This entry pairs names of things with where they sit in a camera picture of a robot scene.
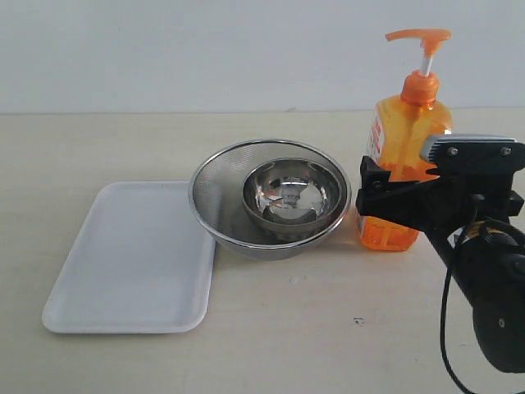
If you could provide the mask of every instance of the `bowl rim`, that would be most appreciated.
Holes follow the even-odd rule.
[[[325,166],[319,164],[318,162],[314,162],[313,160],[307,160],[305,158],[292,158],[292,157],[287,157],[287,158],[274,158],[272,160],[268,160],[267,162],[261,164],[259,167],[256,167],[254,168],[251,172],[248,173],[248,175],[244,178],[243,180],[243,187],[242,187],[242,190],[240,191],[241,192],[241,200],[242,200],[242,204],[243,204],[243,207],[244,209],[246,210],[246,212],[248,213],[248,215],[250,216],[254,216],[256,218],[258,218],[261,222],[264,222],[264,223],[267,223],[267,224],[272,224],[273,226],[276,226],[276,227],[292,227],[292,228],[301,228],[301,227],[306,227],[307,225],[310,225],[310,224],[313,224],[315,223],[316,221],[313,221],[313,222],[308,222],[308,223],[302,223],[302,224],[282,224],[282,223],[275,223],[275,222],[272,222],[270,220],[267,220],[265,219],[262,214],[260,214],[260,212],[257,212],[255,213],[248,205],[248,203],[246,202],[246,198],[244,197],[244,188],[246,187],[246,183],[248,182],[248,179],[250,177],[252,177],[252,175],[254,173],[256,173],[257,171],[259,171],[263,166],[266,166],[270,163],[275,163],[275,162],[281,162],[281,161],[285,161],[285,160],[299,160],[301,162],[306,162],[306,163],[313,163],[315,164],[316,166],[319,166],[323,171],[326,171],[328,172],[328,174],[330,174],[330,176],[332,177],[332,179],[334,179],[337,183],[337,191],[339,193],[339,196],[338,196],[338,199],[336,201],[336,204],[329,210],[327,211],[322,219],[324,218],[327,218],[329,216],[331,216],[339,207],[340,207],[340,203],[341,203],[341,200],[343,199],[342,198],[342,194],[343,194],[343,191],[344,191],[344,188],[343,186],[341,185],[341,182],[340,180],[337,178],[337,175],[334,174],[332,171],[330,171],[328,168],[326,168]]]
[[[195,200],[194,200],[194,186],[195,182],[197,181],[197,178],[200,174],[200,172],[214,159],[218,158],[219,156],[223,155],[224,153],[230,152],[231,150],[241,148],[243,146],[247,145],[253,145],[253,144],[289,144],[294,146],[299,146],[301,148],[305,148],[308,150],[311,150],[314,153],[319,154],[320,156],[324,157],[326,160],[328,160],[339,172],[341,177],[344,180],[344,185],[341,185],[341,191],[346,190],[346,201],[343,205],[343,208],[341,209],[340,214],[337,216],[337,218],[326,228],[321,230],[320,232],[314,234],[313,236],[310,236],[308,238],[304,238],[300,241],[294,241],[294,242],[286,242],[284,244],[275,244],[275,245],[268,245],[268,244],[253,244],[250,242],[244,242],[236,240],[235,238],[232,238],[230,236],[225,235],[224,233],[216,230],[212,226],[210,226],[200,215],[199,211],[197,210],[197,207],[195,206]],[[223,149],[220,149],[216,151],[216,153],[213,153],[211,156],[209,156],[207,159],[205,159],[194,171],[193,176],[191,177],[189,181],[189,187],[188,187],[188,198],[189,198],[189,206],[194,214],[194,216],[197,218],[198,222],[201,226],[203,226],[210,234],[212,234],[214,237],[221,241],[229,242],[236,246],[242,246],[247,249],[251,250],[282,250],[282,249],[290,249],[290,248],[296,248],[301,245],[306,245],[312,241],[315,241],[321,237],[327,236],[328,234],[332,233],[343,221],[345,218],[350,203],[352,201],[352,187],[349,182],[349,178],[346,175],[345,170],[342,168],[342,166],[330,155],[327,153],[322,152],[321,150],[314,148],[312,145],[305,144],[303,142],[298,142],[295,140],[286,140],[286,139],[255,139],[255,140],[246,140],[241,141],[235,144],[231,144],[229,146],[226,146]]]

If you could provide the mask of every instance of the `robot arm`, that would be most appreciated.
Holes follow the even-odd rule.
[[[433,135],[420,156],[436,166],[429,170],[436,179],[389,182],[390,172],[363,157],[357,210],[424,232],[472,306],[484,356],[499,371],[524,373],[525,236],[509,217],[523,206],[512,183],[525,167],[525,144]]]

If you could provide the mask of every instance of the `pump dispenser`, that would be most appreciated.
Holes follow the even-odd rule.
[[[367,143],[367,155],[391,171],[390,181],[427,181],[431,164],[419,157],[423,141],[432,134],[452,130],[449,109],[436,100],[440,82],[430,72],[432,59],[448,30],[410,29],[386,34],[386,39],[420,39],[423,59],[419,70],[404,80],[401,94],[377,103]],[[405,251],[418,238],[419,232],[391,222],[358,215],[359,239],[369,249]]]

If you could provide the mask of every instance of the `orange liquid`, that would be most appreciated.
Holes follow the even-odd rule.
[[[391,171],[390,181],[428,181],[433,165],[419,157],[424,140],[431,134],[452,130],[452,116],[447,107],[435,102],[432,107],[415,107],[399,96],[377,104],[377,113],[385,133],[385,143],[377,164]],[[371,250],[405,251],[416,241],[419,231],[373,217],[358,215],[361,243]]]

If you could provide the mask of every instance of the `beige table surface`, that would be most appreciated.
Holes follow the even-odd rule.
[[[525,140],[525,109],[453,111],[455,132]],[[438,313],[445,268],[424,237],[372,253],[348,222],[296,258],[253,263],[222,248],[208,315],[165,336],[58,336],[41,313],[97,192],[185,180],[214,151],[282,137],[338,160],[354,192],[370,112],[0,117],[0,393],[453,393]],[[514,189],[525,195],[525,174]],[[525,214],[514,219],[525,229]],[[525,389],[482,357],[453,286],[448,342],[482,393]],[[357,324],[354,319],[361,318]]]

